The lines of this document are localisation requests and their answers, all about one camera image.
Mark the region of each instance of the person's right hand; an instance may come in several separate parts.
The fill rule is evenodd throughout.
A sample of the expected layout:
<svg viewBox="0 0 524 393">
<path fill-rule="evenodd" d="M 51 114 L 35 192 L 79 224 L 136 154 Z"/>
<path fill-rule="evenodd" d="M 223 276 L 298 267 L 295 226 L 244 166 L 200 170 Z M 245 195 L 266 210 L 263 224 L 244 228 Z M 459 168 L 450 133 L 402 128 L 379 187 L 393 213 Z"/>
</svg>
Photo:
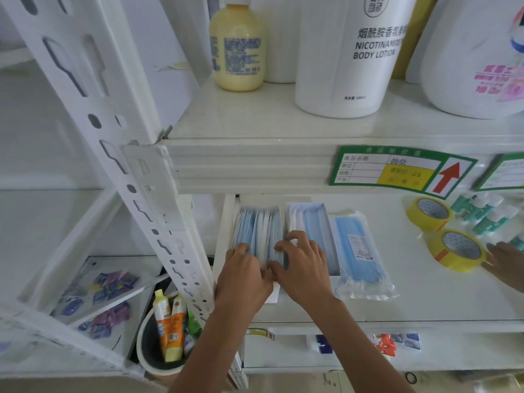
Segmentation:
<svg viewBox="0 0 524 393">
<path fill-rule="evenodd" d="M 488 244 L 487 262 L 482 267 L 517 291 L 524 293 L 524 252 L 508 243 Z"/>
<path fill-rule="evenodd" d="M 289 242 L 293 238 L 298 239 L 297 247 Z M 310 313 L 322 299 L 335 297 L 324 251 L 304 231 L 290 231 L 285 240 L 275 244 L 275 250 L 287 252 L 289 267 L 284 270 L 274 260 L 268 265 L 289 297 L 304 310 Z"/>
</svg>

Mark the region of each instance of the person's left hand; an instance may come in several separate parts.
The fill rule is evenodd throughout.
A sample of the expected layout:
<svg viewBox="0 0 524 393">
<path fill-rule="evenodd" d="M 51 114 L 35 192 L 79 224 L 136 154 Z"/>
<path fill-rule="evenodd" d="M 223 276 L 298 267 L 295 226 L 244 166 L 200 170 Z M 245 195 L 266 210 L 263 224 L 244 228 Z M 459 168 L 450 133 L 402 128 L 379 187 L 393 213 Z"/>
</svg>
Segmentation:
<svg viewBox="0 0 524 393">
<path fill-rule="evenodd" d="M 258 259 L 246 255 L 249 245 L 238 244 L 226 253 L 215 290 L 215 309 L 232 312 L 250 323 L 273 292 L 271 269 L 260 269 Z"/>
</svg>

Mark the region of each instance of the floor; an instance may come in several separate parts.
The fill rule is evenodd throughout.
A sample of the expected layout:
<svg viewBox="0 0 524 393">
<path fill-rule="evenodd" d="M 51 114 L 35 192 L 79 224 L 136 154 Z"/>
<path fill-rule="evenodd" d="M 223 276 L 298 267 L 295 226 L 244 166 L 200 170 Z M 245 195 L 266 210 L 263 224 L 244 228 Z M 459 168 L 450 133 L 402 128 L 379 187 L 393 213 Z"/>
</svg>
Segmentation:
<svg viewBox="0 0 524 393">
<path fill-rule="evenodd" d="M 522 393 L 512 381 L 493 380 L 483 386 L 460 383 L 452 373 L 416 373 L 417 393 Z M 252 375 L 246 393 L 353 393 L 344 373 Z M 165 388 L 130 378 L 72 378 L 0 380 L 0 391 L 20 393 L 162 393 Z"/>
</svg>

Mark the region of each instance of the plastic bag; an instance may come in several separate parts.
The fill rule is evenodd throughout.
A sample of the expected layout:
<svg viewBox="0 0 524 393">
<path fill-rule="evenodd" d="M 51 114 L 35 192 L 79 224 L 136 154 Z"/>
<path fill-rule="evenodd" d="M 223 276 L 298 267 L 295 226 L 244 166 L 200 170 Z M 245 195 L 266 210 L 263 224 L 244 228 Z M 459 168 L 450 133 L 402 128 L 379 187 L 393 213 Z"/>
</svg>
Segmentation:
<svg viewBox="0 0 524 393">
<path fill-rule="evenodd" d="M 355 212 L 330 215 L 329 220 L 340 265 L 337 296 L 375 300 L 397 297 L 395 286 L 380 261 L 366 217 Z"/>
</svg>

